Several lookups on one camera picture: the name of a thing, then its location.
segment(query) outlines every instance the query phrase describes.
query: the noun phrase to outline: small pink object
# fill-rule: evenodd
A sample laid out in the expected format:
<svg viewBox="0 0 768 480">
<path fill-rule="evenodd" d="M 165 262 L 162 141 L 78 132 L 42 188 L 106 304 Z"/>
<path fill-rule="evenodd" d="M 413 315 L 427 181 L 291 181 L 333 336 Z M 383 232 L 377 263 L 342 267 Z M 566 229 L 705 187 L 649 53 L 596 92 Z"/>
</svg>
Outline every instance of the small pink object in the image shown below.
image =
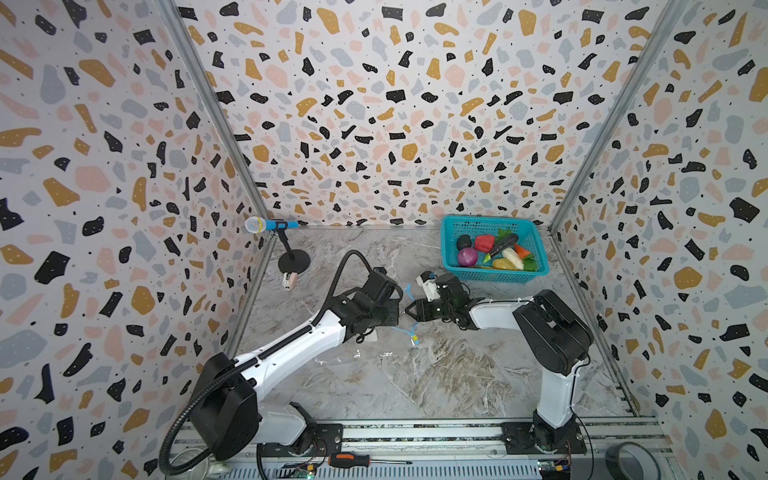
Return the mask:
<svg viewBox="0 0 768 480">
<path fill-rule="evenodd" d="M 478 253 L 474 248 L 466 247 L 462 248 L 458 252 L 458 264 L 461 266 L 472 266 L 478 261 Z"/>
</svg>

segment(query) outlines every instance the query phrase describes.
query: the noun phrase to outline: screwdriver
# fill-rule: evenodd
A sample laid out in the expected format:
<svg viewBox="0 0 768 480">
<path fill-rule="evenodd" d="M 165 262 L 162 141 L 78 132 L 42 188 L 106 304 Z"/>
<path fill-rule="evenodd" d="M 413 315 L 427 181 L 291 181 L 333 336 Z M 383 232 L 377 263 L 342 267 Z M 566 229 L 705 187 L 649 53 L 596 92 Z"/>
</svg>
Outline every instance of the screwdriver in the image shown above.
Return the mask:
<svg viewBox="0 0 768 480">
<path fill-rule="evenodd" d="M 413 462 L 403 460 L 371 460 L 370 455 L 357 455 L 351 452 L 333 453 L 328 458 L 328 465 L 336 468 L 366 467 L 372 463 L 390 463 L 397 465 L 411 465 Z"/>
</svg>

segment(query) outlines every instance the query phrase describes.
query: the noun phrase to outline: gray marble surface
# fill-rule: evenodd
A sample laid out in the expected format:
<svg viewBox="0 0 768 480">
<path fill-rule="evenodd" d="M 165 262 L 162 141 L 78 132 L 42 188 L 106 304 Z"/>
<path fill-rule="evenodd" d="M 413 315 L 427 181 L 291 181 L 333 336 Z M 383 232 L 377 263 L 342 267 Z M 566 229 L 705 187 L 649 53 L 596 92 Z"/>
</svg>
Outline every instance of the gray marble surface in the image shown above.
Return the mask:
<svg viewBox="0 0 768 480">
<path fill-rule="evenodd" d="M 371 266 L 384 266 L 415 298 L 424 293 L 415 278 L 425 270 L 443 272 L 439 230 L 291 230 L 293 248 L 312 257 L 296 287 L 282 288 L 278 243 L 267 267 L 256 305 L 238 352 L 275 340 L 309 319 L 325 298 L 341 256 L 362 252 Z M 574 311 L 575 296 L 548 237 L 544 238 L 550 273 L 526 284 L 469 282 L 472 296 L 495 300 L 555 291 Z M 337 293 L 362 286 L 367 275 L 353 257 Z M 411 303 L 406 295 L 401 308 Z M 415 321 L 402 314 L 399 328 Z M 519 331 L 461 331 L 439 320 L 420 323 L 414 345 L 407 332 L 376 329 L 376 341 L 350 340 L 299 368 L 267 397 L 272 402 L 299 402 L 318 419 L 427 419 L 529 417 L 538 403 L 541 366 Z M 623 416 L 626 403 L 616 390 L 596 346 L 592 364 L 579 371 L 576 385 L 579 416 Z"/>
</svg>

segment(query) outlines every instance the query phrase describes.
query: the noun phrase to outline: carrot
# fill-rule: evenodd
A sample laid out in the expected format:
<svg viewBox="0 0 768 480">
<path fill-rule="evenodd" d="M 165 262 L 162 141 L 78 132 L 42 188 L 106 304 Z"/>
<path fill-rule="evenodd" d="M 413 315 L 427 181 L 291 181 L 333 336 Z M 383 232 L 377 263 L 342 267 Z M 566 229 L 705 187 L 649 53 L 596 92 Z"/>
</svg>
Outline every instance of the carrot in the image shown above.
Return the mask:
<svg viewBox="0 0 768 480">
<path fill-rule="evenodd" d="M 515 244 L 515 253 L 518 254 L 520 258 L 526 258 L 528 255 L 533 255 L 530 251 L 526 250 L 523 247 L 520 247 L 519 245 Z"/>
</svg>

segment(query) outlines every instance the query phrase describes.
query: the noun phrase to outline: terrazzo wall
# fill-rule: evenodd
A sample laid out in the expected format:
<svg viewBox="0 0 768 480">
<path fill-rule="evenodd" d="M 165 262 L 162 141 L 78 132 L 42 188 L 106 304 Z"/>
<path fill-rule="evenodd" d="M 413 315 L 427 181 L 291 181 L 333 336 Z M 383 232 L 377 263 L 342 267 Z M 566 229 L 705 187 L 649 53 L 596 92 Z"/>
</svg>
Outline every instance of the terrazzo wall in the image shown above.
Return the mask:
<svg viewBox="0 0 768 480">
<path fill-rule="evenodd" d="M 691 2 L 558 238 L 691 478 L 768 475 L 768 2 Z"/>
<path fill-rule="evenodd" d="M 179 0 L 274 217 L 549 223 L 666 2 Z"/>
<path fill-rule="evenodd" d="M 0 476 L 160 478 L 258 241 L 151 2 L 0 2 Z"/>
</svg>

